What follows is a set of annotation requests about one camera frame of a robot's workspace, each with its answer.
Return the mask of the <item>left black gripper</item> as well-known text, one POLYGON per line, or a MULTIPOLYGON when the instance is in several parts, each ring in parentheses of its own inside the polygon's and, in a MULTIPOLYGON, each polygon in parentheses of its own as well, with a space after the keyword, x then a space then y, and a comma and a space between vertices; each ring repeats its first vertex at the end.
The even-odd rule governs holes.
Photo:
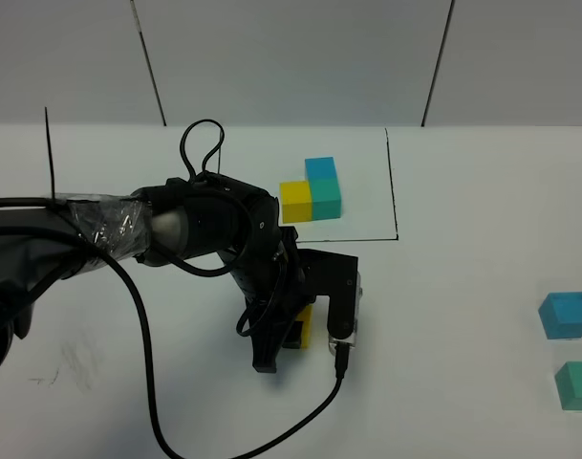
POLYGON ((253 224, 249 240, 241 232, 232 246, 244 255, 231 275, 245 296, 245 314, 255 316, 249 319, 256 326, 250 336, 252 367, 275 373, 279 351, 302 346, 302 322, 295 320, 315 301, 299 287, 305 272, 299 268, 297 231, 278 224, 278 199, 266 190, 230 177, 215 177, 213 183, 242 203, 253 224))

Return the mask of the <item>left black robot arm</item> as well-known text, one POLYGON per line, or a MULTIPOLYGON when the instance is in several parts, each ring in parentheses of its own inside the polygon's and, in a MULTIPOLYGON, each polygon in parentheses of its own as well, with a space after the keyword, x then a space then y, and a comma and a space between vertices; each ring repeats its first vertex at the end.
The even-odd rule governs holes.
POLYGON ((313 302, 292 227, 264 189, 200 173, 129 196, 0 198, 0 366, 56 281, 132 258, 199 277, 230 274, 246 308, 236 330, 271 373, 313 302))

